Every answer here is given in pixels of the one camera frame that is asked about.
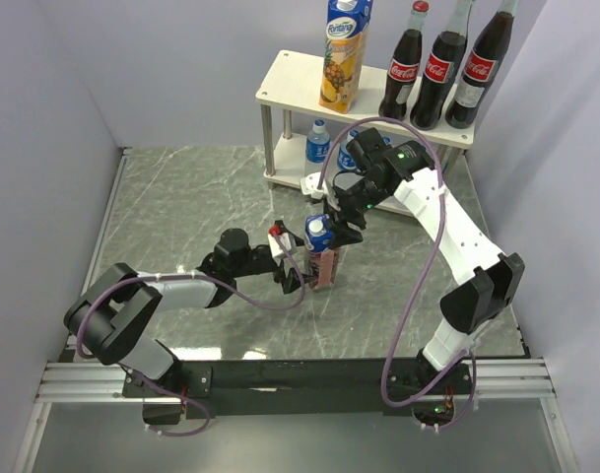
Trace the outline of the grape juice carton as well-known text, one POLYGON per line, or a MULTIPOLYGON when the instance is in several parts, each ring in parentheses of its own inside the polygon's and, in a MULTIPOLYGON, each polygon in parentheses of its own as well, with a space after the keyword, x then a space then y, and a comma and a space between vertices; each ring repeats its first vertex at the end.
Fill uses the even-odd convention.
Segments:
POLYGON ((336 279, 339 250, 331 249, 333 232, 325 214, 308 216, 304 225, 305 273, 310 288, 320 291, 332 287, 336 279))

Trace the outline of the cola glass bottle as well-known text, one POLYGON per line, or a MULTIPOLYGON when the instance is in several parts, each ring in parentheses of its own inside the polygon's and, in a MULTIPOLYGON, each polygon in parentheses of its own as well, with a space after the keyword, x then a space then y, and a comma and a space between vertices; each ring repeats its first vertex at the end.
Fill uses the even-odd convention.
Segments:
POLYGON ((472 0, 459 0, 444 29, 433 43, 425 65, 417 100, 410 114, 413 126, 434 129, 463 60, 467 41, 472 0))
POLYGON ((507 54, 519 4, 518 0, 502 1, 477 37, 445 114, 451 127, 465 129, 474 123, 507 54))
POLYGON ((427 1, 414 1, 407 28, 400 37, 387 68, 384 95, 378 115, 403 120, 407 100, 416 83, 422 58, 423 28, 427 1))

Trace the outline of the pineapple juice carton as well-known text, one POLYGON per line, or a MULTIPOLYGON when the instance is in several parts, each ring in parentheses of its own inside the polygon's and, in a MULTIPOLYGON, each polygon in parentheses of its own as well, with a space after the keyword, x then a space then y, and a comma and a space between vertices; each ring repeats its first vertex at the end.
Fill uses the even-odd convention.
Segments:
POLYGON ((319 103, 348 113, 357 95, 372 1, 329 1, 319 103))

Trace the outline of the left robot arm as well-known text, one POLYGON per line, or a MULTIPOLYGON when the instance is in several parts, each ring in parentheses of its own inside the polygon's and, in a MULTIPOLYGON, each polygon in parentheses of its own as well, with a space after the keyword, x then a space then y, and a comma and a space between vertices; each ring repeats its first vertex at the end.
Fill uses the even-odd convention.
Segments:
POLYGON ((214 308, 238 293, 242 277, 270 274, 286 294, 303 292, 307 275, 293 255, 304 240, 278 221, 265 244, 253 246, 242 229, 222 232, 214 249, 189 272, 151 274, 125 263, 105 271, 66 312, 63 323, 77 339, 76 352, 103 365, 119 365, 145 379, 158 395, 185 388, 181 360, 146 335, 154 314, 189 307, 214 308))

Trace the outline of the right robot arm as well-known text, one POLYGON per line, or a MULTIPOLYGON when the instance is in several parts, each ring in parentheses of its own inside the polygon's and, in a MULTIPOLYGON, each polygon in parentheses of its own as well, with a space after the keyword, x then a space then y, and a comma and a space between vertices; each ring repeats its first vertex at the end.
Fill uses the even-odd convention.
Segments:
POLYGON ((452 366, 512 302, 524 261, 517 253, 505 254, 474 223, 438 177, 426 146, 408 141, 393 147, 370 128, 346 148, 361 177, 347 189, 328 189, 324 207, 333 233, 330 246, 362 242, 366 212, 394 198, 433 239, 433 253, 443 257, 455 281, 440 300, 441 322, 418 357, 418 385, 438 393, 450 383, 452 366))

